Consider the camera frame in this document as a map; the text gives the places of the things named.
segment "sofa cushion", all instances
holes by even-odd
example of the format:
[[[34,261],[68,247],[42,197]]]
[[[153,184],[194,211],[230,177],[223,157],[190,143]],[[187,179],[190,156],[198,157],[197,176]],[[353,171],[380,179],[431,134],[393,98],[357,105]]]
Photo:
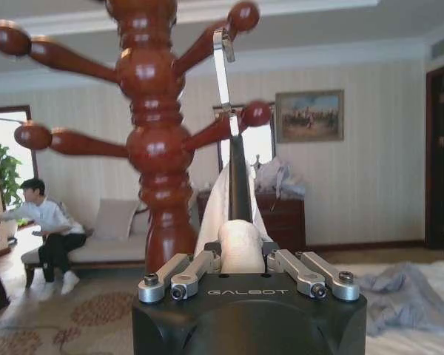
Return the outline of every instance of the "sofa cushion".
[[[101,199],[92,237],[99,240],[128,240],[139,204],[138,200]]]
[[[148,229],[149,229],[148,217],[149,217],[149,211],[135,214],[132,221],[132,225],[130,227],[130,238],[134,234],[139,234],[139,235],[148,234]]]
[[[128,240],[97,240],[87,238],[81,248],[68,254],[73,263],[104,263],[145,260],[146,236]],[[38,249],[33,249],[21,256],[24,264],[39,263]]]

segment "dresser drawer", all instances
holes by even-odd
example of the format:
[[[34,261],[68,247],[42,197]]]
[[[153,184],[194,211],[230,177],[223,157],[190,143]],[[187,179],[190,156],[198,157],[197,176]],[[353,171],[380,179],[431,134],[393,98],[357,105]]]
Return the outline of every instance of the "dresser drawer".
[[[289,227],[270,229],[268,235],[275,241],[281,249],[288,249],[291,253],[304,250],[302,235],[299,229]]]
[[[299,230],[301,227],[301,219],[299,212],[280,213],[280,212],[261,212],[261,217],[266,228],[279,229],[291,228]]]
[[[276,200],[273,197],[265,195],[257,196],[257,204],[260,212],[288,212],[298,213],[300,212],[299,200]]]

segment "beige sofa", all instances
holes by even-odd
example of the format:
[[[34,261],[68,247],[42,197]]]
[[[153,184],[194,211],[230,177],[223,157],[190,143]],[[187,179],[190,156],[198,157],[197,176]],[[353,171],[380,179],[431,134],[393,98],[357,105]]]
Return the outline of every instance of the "beige sofa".
[[[144,265],[149,212],[138,201],[134,203],[132,210],[132,201],[101,200],[95,228],[85,245],[68,254],[73,269],[134,268]],[[189,200],[188,209],[191,224],[198,231],[196,193]],[[41,268],[38,248],[23,254],[21,261],[27,275],[26,287],[29,288],[35,269]]]

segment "white bedsheet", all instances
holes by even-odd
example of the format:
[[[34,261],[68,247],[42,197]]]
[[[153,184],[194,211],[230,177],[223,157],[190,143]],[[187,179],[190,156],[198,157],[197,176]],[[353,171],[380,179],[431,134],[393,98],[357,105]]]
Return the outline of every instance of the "white bedsheet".
[[[390,265],[337,265],[357,276],[379,274]],[[444,261],[419,264],[434,290],[444,299]],[[389,329],[378,337],[366,338],[366,355],[444,355],[444,333]]]

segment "beige cylinder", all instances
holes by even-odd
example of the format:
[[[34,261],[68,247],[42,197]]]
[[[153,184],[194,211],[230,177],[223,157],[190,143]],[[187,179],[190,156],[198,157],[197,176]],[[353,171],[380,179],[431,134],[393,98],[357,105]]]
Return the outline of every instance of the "beige cylinder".
[[[265,263],[261,252],[263,241],[258,229],[245,220],[229,220],[218,232],[223,274],[263,273]]]

